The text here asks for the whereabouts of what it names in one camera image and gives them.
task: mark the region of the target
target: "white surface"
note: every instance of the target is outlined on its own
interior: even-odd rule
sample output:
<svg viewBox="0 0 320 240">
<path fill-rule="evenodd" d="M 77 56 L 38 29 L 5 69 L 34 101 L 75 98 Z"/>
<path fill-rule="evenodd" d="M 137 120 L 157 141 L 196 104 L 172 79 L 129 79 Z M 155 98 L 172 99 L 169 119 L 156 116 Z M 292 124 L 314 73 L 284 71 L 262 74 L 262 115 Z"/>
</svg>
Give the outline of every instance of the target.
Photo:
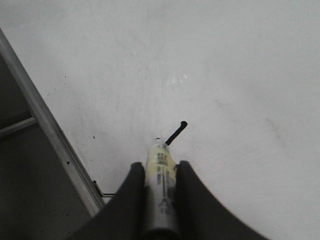
<svg viewBox="0 0 320 240">
<path fill-rule="evenodd" d="M 320 2 L 2 0 L 0 27 L 104 192 L 156 137 L 270 239 L 320 236 Z"/>
</svg>

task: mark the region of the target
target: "white wall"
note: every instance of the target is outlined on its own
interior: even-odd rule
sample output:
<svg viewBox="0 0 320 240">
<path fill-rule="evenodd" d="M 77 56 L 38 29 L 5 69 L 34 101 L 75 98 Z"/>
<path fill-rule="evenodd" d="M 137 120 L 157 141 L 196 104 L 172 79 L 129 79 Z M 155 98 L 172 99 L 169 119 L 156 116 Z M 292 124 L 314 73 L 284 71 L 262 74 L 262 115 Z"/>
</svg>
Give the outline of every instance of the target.
<svg viewBox="0 0 320 240">
<path fill-rule="evenodd" d="M 320 236 L 320 2 L 2 0 L 8 37 L 92 179 L 156 137 L 247 224 Z"/>
</svg>

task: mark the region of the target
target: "metal frame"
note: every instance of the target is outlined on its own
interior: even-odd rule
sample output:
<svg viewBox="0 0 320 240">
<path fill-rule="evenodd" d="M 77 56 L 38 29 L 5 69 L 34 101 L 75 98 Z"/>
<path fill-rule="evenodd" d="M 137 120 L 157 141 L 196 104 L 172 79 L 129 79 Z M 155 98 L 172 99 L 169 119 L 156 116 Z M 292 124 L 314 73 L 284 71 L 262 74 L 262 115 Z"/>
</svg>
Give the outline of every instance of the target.
<svg viewBox="0 0 320 240">
<path fill-rule="evenodd" d="M 8 135 L 14 134 L 14 133 L 18 132 L 19 130 L 22 130 L 24 128 L 32 126 L 36 123 L 37 123 L 37 121 L 33 117 L 29 117 L 25 120 L 22 120 L 20 122 L 15 123 L 15 124 L 4 127 L 2 129 L 0 129 L 0 140 L 5 138 Z"/>
<path fill-rule="evenodd" d="M 96 191 L 86 169 L 50 112 L 1 28 L 0 54 L 19 86 L 34 119 L 48 137 L 89 214 L 94 216 L 105 203 Z M 19 123 L 17 126 L 10 126 L 11 128 L 2 129 L 2 131 L 7 131 L 8 133 L 8 131 L 19 128 L 18 126 Z"/>
</svg>

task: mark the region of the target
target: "yellow label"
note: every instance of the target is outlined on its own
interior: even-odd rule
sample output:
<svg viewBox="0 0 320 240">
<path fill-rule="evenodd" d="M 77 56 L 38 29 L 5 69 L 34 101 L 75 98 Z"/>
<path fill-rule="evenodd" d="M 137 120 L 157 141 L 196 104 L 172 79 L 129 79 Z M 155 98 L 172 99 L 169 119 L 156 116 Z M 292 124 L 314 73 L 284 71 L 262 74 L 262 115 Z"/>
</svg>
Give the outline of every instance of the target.
<svg viewBox="0 0 320 240">
<path fill-rule="evenodd" d="M 163 147 L 152 148 L 149 151 L 146 163 L 146 180 L 149 180 L 152 176 L 161 174 L 163 170 L 176 182 L 176 163 L 169 151 Z"/>
</svg>

